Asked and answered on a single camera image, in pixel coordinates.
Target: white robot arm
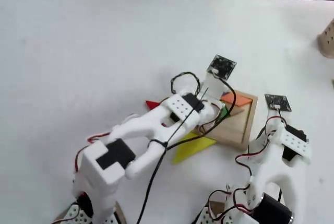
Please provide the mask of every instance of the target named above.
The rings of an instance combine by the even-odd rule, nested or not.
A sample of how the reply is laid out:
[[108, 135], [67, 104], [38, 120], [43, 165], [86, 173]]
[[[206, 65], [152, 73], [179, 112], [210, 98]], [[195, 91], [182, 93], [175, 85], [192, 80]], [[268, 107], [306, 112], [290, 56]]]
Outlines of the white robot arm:
[[[98, 140], [83, 150], [81, 166], [75, 174], [73, 194], [76, 198], [82, 193], [89, 197], [91, 209], [85, 212], [91, 215], [93, 224], [103, 223], [113, 213], [114, 194], [124, 176], [133, 179], [156, 162], [167, 146], [176, 143], [197, 125], [210, 122], [217, 116], [211, 105], [213, 98], [204, 99], [186, 91], [175, 94], [145, 115], [130, 116], [121, 125], [115, 126], [106, 142]], [[174, 123], [164, 126], [162, 123], [166, 118], [174, 119]], [[147, 151], [135, 157], [124, 140], [141, 136], [151, 141]]]
[[[303, 224], [305, 215], [305, 175], [311, 162], [311, 148], [302, 131], [277, 119], [278, 124], [266, 127], [252, 141], [249, 149], [261, 154], [249, 155], [252, 176], [246, 187], [230, 190], [224, 209], [231, 209], [218, 218], [223, 224]], [[269, 183], [281, 188], [284, 205], [265, 193]]]

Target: white tabletop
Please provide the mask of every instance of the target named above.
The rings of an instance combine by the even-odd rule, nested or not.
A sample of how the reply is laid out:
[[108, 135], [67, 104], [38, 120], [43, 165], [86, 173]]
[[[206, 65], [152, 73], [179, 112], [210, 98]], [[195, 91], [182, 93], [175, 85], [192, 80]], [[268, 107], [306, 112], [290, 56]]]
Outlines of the white tabletop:
[[[333, 14], [328, 1], [0, 0], [3, 222], [49, 223], [74, 200], [85, 137], [145, 113], [144, 100], [168, 96], [182, 71], [203, 79], [220, 54], [237, 62], [231, 86], [259, 97], [252, 137], [267, 116], [264, 93], [288, 96], [291, 124], [313, 149], [305, 223], [332, 223], [334, 60], [320, 54], [316, 36]], [[128, 144], [137, 154], [146, 147]], [[215, 145], [177, 166], [174, 152], [142, 223], [190, 223], [211, 191], [247, 180], [232, 148]], [[129, 224], [152, 170], [117, 193]]]

